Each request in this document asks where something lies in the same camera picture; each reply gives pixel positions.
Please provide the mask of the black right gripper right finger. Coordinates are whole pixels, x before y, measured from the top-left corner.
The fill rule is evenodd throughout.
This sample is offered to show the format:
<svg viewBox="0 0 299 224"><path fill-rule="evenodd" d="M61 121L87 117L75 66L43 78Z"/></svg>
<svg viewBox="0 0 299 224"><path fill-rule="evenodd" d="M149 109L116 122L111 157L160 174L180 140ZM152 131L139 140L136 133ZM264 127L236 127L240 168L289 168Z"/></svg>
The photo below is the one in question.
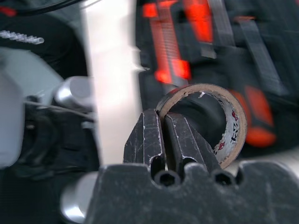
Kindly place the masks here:
<svg viewBox="0 0 299 224"><path fill-rule="evenodd" d="M169 113L164 118L166 155L170 168L183 175L185 165L198 163L209 173L220 169L210 144L181 114Z"/></svg>

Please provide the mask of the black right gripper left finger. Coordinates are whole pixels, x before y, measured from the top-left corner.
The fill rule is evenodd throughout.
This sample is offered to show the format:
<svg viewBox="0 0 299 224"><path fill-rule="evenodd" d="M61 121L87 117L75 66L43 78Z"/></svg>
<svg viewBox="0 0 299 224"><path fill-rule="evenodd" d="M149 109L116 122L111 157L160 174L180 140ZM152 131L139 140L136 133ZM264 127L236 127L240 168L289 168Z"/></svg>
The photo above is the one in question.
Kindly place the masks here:
<svg viewBox="0 0 299 224"><path fill-rule="evenodd" d="M154 109L141 113L124 147L124 163L165 167L164 140L160 118Z"/></svg>

